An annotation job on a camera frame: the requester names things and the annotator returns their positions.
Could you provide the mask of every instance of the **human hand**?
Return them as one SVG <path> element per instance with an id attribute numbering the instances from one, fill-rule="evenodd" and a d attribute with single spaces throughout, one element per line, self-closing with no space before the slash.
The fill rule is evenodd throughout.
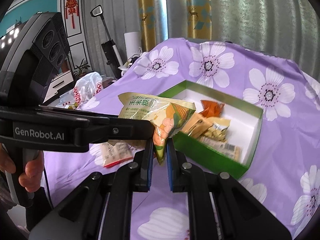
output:
<path id="1" fill-rule="evenodd" d="M 0 144 L 0 170 L 2 172 L 15 173 L 16 167 L 14 162 L 8 156 L 7 152 Z M 35 192 L 40 188 L 42 172 L 44 170 L 44 154 L 39 151 L 38 157 L 26 164 L 25 172 L 19 176 L 21 186 L 25 187 L 28 192 Z"/>

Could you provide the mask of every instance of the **deer print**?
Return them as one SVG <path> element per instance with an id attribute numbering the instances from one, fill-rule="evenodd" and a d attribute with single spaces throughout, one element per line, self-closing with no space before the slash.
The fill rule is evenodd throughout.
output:
<path id="1" fill-rule="evenodd" d="M 147 17 L 148 17 L 148 14 L 145 14 L 142 18 L 141 18 L 141 22 L 146 22 L 147 20 Z"/>
<path id="2" fill-rule="evenodd" d="M 193 15 L 196 16 L 196 20 L 199 19 L 198 13 L 195 12 L 196 7 L 192 6 L 191 9 L 189 10 L 190 16 L 192 18 Z"/>

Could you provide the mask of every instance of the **camera lens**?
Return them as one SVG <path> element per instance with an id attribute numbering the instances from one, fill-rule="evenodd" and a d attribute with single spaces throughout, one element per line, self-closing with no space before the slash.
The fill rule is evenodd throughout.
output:
<path id="1" fill-rule="evenodd" d="M 46 49 L 51 44 L 54 37 L 54 31 L 49 31 L 42 40 L 42 48 Z"/>
<path id="2" fill-rule="evenodd" d="M 59 57 L 58 60 L 57 60 L 57 66 L 60 66 L 60 65 L 62 64 L 63 59 L 64 59 L 64 55 L 61 54 L 60 57 Z"/>
<path id="3" fill-rule="evenodd" d="M 59 54 L 59 51 L 60 51 L 60 44 L 57 42 L 56 44 L 54 44 L 54 46 L 50 51 L 49 58 L 51 61 L 53 61 L 57 57 L 57 55 Z"/>

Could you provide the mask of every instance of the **white plastic bag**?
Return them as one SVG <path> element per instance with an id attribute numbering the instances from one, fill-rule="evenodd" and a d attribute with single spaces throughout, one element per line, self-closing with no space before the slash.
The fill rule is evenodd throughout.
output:
<path id="1" fill-rule="evenodd" d="M 72 90 L 60 97 L 60 103 L 56 107 L 76 109 L 102 89 L 101 75 L 98 72 L 89 73 L 80 78 Z"/>

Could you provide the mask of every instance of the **purple tablecloth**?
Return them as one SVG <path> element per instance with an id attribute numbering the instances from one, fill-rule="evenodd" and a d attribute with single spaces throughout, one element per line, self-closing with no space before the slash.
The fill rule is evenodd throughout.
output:
<path id="1" fill-rule="evenodd" d="M 158 95 L 184 80 L 265 110 L 255 157 L 240 182 L 297 236 L 320 204 L 319 83 L 290 60 L 230 43 L 169 39 L 82 109 L 119 114 L 119 94 Z M 103 168 L 90 152 L 46 152 L 45 166 L 55 205 L 91 172 L 118 168 Z M 154 163 L 151 191 L 133 196 L 131 239 L 188 239 L 186 195 L 170 193 L 166 166 Z"/>

